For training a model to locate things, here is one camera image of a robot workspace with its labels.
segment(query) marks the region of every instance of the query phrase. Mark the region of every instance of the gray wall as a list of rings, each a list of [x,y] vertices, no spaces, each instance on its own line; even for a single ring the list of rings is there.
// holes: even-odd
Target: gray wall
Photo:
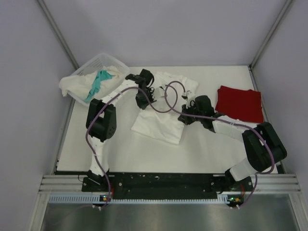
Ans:
[[[285,144],[287,169],[308,202],[308,1],[296,0],[255,69],[265,108]]]
[[[77,61],[249,64],[285,0],[45,0]]]
[[[35,1],[1,1],[1,231],[28,226],[69,103],[58,83],[72,72]]]

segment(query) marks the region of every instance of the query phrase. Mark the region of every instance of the gray floor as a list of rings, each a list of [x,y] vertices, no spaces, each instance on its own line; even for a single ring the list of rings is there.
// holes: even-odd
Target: gray floor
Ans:
[[[226,205],[109,205],[103,211],[48,205],[42,231],[296,231],[287,196],[255,195],[240,210]]]

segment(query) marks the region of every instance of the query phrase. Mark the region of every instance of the red folded shirt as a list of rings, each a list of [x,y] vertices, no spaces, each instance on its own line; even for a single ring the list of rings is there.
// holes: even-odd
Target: red folded shirt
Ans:
[[[263,123],[261,93],[259,91],[221,86],[218,89],[218,102],[215,109],[233,119]]]

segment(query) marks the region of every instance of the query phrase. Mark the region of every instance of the teal cloth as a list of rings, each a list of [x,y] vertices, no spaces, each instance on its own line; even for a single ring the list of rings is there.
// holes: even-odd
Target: teal cloth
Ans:
[[[94,96],[95,93],[98,93],[101,89],[101,82],[104,80],[111,79],[112,75],[109,74],[107,71],[102,70],[98,71],[97,75],[95,77],[95,80],[93,81],[92,84],[92,89],[89,91],[89,94],[87,98],[84,100],[84,102],[88,103],[91,101],[92,97]]]

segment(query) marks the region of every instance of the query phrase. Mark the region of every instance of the folded red cloth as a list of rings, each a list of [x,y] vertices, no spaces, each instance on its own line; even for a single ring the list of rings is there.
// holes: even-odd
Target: folded red cloth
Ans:
[[[259,91],[221,86],[218,89],[218,102],[215,109],[233,119],[263,123],[261,93]]]

